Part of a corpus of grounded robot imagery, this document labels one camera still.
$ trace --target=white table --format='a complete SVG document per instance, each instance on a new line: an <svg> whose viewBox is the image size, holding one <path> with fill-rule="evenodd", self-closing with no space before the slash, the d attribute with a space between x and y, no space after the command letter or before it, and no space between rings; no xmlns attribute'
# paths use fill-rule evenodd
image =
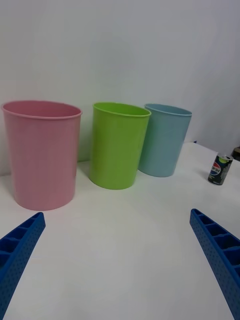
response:
<svg viewBox="0 0 240 320"><path fill-rule="evenodd" d="M197 208L240 238L240 162L222 186L207 181L216 153L183 146L173 176L137 173L125 190L77 170L68 205L44 213L40 237L4 320L231 320L189 224ZM0 178L0 238L34 214Z"/></svg>

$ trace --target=can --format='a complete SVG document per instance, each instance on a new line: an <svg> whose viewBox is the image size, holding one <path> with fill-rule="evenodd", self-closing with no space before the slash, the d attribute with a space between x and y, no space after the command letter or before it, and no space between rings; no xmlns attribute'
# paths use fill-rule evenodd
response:
<svg viewBox="0 0 240 320"><path fill-rule="evenodd" d="M229 172L233 157L218 153L208 176L208 181L221 186Z"/></svg>

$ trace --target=white wall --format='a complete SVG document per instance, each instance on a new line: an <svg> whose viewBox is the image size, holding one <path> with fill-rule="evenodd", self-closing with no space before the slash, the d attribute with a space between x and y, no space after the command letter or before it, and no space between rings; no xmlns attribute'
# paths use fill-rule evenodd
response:
<svg viewBox="0 0 240 320"><path fill-rule="evenodd" d="M187 140L230 153L240 144L239 0L0 2L0 103L46 99L156 102L193 112ZM9 172L0 114L0 174Z"/></svg>

